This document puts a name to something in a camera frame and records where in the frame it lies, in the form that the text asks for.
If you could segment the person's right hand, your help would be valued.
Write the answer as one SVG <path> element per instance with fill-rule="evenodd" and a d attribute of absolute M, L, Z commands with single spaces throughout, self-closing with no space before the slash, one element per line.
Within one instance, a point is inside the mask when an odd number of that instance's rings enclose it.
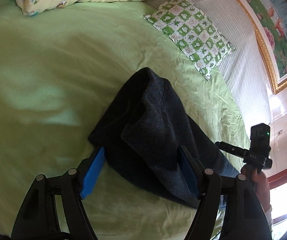
<path fill-rule="evenodd" d="M 256 185 L 256 196 L 266 214 L 271 212 L 270 205 L 270 186 L 266 175 L 260 171 L 258 172 L 255 168 L 252 168 L 251 179 Z"/>

